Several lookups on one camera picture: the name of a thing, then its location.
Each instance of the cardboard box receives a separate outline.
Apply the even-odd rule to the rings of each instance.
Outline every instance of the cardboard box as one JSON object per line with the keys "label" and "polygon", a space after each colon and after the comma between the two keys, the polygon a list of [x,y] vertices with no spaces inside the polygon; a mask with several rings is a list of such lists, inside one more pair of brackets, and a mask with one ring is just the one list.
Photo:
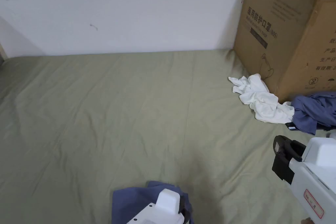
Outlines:
{"label": "cardboard box", "polygon": [[336,0],[243,0],[234,50],[280,102],[336,90]]}

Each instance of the blue cloth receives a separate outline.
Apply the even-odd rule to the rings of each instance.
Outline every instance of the blue cloth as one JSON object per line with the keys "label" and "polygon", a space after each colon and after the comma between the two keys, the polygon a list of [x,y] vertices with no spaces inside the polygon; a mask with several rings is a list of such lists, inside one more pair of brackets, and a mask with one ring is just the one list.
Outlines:
{"label": "blue cloth", "polygon": [[315,135],[317,123],[336,126],[336,92],[299,95],[291,105],[295,109],[293,123],[303,132]]}
{"label": "blue cloth", "polygon": [[[145,188],[129,187],[113,192],[112,224],[126,224],[148,204],[155,204],[159,193],[166,188],[183,195],[185,198],[185,209],[190,213],[192,212],[188,194],[182,192],[179,187],[150,181]],[[190,217],[190,224],[194,224],[192,216]]]}

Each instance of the printed line drawing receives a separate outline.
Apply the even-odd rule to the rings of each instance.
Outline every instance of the printed line drawing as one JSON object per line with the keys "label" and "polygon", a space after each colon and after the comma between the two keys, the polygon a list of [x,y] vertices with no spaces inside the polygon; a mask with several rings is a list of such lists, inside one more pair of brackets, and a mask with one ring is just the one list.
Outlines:
{"label": "printed line drawing", "polygon": [[266,58],[266,54],[263,54],[260,60],[260,69],[259,74],[262,76],[262,80],[266,80],[267,78],[270,78],[274,73],[274,69],[271,68],[269,65],[269,62]]}

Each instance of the mattress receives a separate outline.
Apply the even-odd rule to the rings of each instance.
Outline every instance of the mattress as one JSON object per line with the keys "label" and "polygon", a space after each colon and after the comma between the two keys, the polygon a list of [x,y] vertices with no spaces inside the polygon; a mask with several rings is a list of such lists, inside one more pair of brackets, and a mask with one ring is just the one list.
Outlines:
{"label": "mattress", "polygon": [[0,223],[111,223],[114,190],[157,180],[196,223],[299,224],[272,142],[310,136],[257,121],[227,80],[244,74],[221,50],[6,60]]}

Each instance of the white cloth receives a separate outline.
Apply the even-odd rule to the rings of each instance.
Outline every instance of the white cloth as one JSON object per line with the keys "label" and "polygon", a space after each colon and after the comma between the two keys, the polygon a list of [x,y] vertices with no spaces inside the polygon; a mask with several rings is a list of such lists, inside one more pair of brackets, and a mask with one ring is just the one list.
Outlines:
{"label": "white cloth", "polygon": [[239,80],[229,77],[229,81],[235,84],[232,92],[239,93],[242,103],[250,105],[257,120],[275,124],[292,121],[294,107],[290,106],[290,102],[280,104],[278,97],[269,92],[260,74],[251,75],[249,79],[243,76]]}

